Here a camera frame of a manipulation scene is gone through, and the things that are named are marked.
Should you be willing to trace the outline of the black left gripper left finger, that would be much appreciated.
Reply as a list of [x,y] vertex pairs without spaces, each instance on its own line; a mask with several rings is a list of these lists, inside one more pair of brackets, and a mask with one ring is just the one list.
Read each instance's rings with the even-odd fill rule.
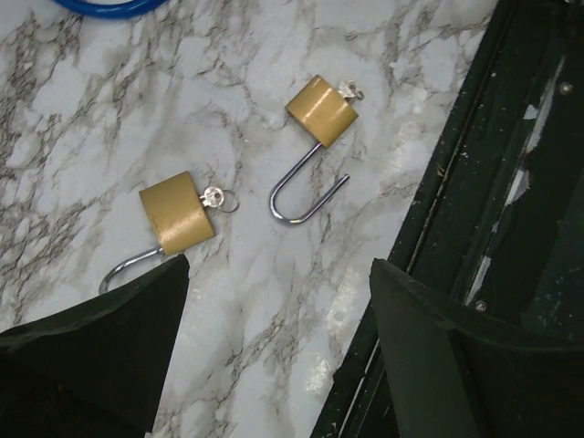
[[189,270],[178,255],[110,292],[2,332],[2,436],[151,433]]

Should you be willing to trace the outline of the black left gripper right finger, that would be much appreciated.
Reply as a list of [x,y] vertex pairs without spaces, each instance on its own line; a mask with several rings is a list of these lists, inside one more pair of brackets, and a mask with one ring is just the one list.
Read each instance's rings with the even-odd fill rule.
[[473,310],[386,260],[371,304],[403,437],[580,437],[583,346]]

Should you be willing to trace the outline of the brass padlock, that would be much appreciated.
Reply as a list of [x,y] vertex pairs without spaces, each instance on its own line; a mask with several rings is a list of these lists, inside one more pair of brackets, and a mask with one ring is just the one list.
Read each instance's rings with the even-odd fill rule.
[[114,266],[99,284],[100,294],[109,290],[113,278],[131,266],[154,256],[179,254],[215,236],[192,175],[182,172],[139,192],[141,204],[158,245]]
[[298,218],[287,218],[276,206],[280,191],[318,152],[329,148],[358,118],[359,114],[352,107],[353,101],[347,101],[338,93],[338,87],[330,85],[323,77],[316,75],[285,106],[287,114],[313,139],[312,148],[288,171],[272,188],[268,205],[270,213],[280,223],[300,225],[309,220],[320,208],[349,181],[346,174],[335,181],[305,213]]

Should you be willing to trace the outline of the silver key with ring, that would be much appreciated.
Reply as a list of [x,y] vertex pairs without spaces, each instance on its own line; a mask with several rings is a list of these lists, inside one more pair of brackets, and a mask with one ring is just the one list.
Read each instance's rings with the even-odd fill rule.
[[226,214],[236,212],[240,206],[236,193],[217,186],[209,186],[199,196],[204,208],[211,208]]

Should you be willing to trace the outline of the spare silver keys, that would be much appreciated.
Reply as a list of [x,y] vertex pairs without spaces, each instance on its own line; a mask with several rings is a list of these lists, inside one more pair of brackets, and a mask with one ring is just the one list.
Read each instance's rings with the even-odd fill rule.
[[347,101],[364,99],[364,93],[354,79],[343,80],[339,84],[338,93]]

